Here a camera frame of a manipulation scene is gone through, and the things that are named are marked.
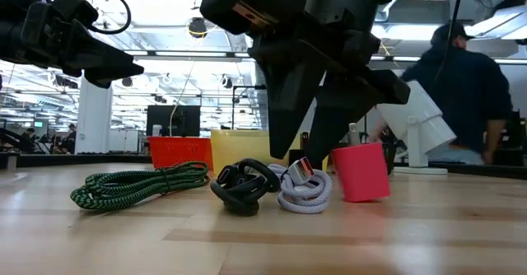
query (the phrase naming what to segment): man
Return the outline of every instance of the man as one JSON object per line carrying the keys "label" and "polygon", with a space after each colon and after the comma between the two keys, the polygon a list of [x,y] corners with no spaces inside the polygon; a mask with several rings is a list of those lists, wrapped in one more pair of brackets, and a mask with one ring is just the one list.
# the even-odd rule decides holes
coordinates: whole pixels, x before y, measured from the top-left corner
{"label": "man", "polygon": [[28,128],[23,134],[22,137],[33,142],[35,140],[35,130],[33,128]]}
{"label": "man", "polygon": [[430,151],[430,161],[491,165],[501,130],[512,111],[509,82],[494,60],[466,50],[472,37],[467,36],[461,24],[456,24],[452,31],[448,59],[437,76],[445,57],[449,29],[447,24],[434,32],[431,49],[401,78],[421,84],[457,136],[449,146]]}
{"label": "man", "polygon": [[69,131],[68,137],[66,137],[66,141],[63,143],[63,150],[66,152],[69,152],[70,154],[75,153],[75,140],[77,139],[77,127],[75,127],[74,124],[69,125]]}

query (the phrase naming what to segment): white lamp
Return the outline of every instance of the white lamp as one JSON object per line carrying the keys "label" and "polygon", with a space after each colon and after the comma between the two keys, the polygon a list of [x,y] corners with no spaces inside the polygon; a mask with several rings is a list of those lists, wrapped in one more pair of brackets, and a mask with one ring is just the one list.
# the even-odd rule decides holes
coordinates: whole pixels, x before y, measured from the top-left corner
{"label": "white lamp", "polygon": [[419,82],[409,82],[408,86],[411,92],[406,105],[377,105],[394,135],[408,148],[408,167],[394,167],[394,172],[445,175],[446,169],[428,168],[427,153],[454,141],[455,134]]}

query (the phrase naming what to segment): table surface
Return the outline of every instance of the table surface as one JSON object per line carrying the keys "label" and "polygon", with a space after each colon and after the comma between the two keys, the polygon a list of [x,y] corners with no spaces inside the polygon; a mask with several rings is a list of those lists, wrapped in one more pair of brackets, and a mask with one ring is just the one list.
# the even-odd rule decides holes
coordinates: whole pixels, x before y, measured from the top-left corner
{"label": "table surface", "polygon": [[141,164],[0,175],[1,274],[527,274],[525,182],[396,175],[392,196],[319,215],[228,215],[208,187],[95,215],[69,199],[86,176]]}

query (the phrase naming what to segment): computer screen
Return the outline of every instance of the computer screen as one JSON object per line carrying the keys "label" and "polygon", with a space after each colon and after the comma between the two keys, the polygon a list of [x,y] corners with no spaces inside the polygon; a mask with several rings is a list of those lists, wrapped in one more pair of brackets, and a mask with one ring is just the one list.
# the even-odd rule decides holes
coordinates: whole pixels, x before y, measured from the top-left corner
{"label": "computer screen", "polygon": [[[161,134],[170,136],[170,115],[173,105],[149,105],[147,109],[147,136],[152,135],[152,126],[160,125]],[[180,105],[172,117],[172,136],[199,137],[201,106]]]}

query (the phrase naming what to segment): dark hoodie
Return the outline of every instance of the dark hoodie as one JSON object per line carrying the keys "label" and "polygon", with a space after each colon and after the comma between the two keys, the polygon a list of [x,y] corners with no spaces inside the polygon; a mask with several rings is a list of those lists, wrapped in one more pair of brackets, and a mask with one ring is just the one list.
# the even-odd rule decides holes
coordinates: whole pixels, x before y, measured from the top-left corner
{"label": "dark hoodie", "polygon": [[488,56],[455,47],[435,82],[444,56],[445,46],[432,47],[401,78],[417,80],[443,111],[457,136],[452,144],[480,153],[487,121],[507,119],[512,111],[509,82]]}

